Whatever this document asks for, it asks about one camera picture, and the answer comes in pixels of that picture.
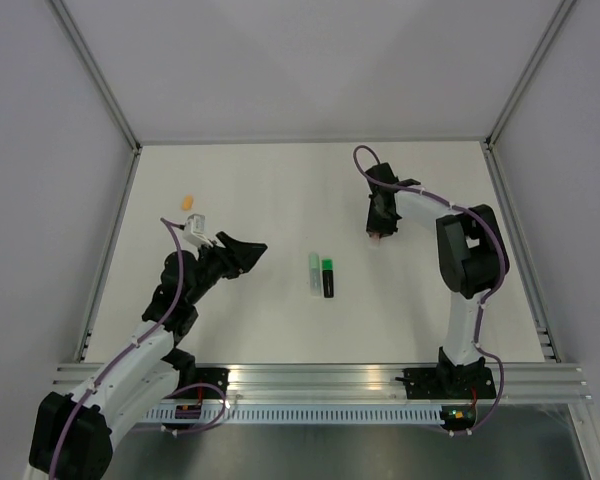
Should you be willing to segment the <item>orange pen cap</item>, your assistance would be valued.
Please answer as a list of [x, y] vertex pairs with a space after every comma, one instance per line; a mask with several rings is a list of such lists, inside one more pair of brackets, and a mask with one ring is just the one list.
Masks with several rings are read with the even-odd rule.
[[181, 203], [181, 209], [183, 211], [189, 211], [192, 209], [193, 204], [194, 204], [194, 198], [191, 195], [187, 195]]

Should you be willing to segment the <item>light green pen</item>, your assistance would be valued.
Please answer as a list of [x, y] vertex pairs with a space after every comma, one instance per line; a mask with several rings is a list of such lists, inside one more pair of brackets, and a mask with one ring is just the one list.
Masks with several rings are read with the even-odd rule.
[[312, 296], [322, 295], [321, 264], [319, 270], [309, 269], [309, 288]]

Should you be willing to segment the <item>light green pen cap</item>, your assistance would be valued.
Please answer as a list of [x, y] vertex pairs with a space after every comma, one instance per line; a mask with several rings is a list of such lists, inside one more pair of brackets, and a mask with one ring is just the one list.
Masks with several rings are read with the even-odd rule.
[[316, 252], [309, 254], [309, 269], [319, 270], [320, 269], [320, 257]]

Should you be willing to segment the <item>dark green marker pen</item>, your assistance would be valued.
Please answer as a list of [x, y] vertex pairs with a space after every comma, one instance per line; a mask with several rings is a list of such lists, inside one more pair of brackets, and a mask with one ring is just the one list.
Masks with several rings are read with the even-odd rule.
[[334, 272], [330, 269], [322, 271], [323, 297], [331, 299], [335, 296]]

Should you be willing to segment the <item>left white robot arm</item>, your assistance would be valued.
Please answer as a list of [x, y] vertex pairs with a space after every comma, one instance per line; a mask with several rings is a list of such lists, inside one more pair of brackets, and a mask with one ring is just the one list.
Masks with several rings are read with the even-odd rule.
[[219, 232], [196, 252], [177, 246], [128, 343], [68, 393], [49, 393], [37, 411], [26, 472], [31, 479], [100, 479], [127, 433], [163, 398], [197, 386], [195, 359], [179, 349], [196, 304], [222, 279], [251, 271], [267, 251]]

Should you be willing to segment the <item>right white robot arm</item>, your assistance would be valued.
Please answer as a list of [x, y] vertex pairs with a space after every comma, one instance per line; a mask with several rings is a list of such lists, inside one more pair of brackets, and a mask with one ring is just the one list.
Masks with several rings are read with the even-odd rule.
[[396, 380], [410, 400], [495, 400], [492, 370], [479, 337], [486, 302], [502, 285], [510, 264], [493, 209], [467, 208], [399, 180], [387, 163], [363, 172], [370, 188], [366, 223], [378, 239], [410, 220], [431, 229], [441, 278], [451, 294], [448, 328], [433, 367], [408, 367]]

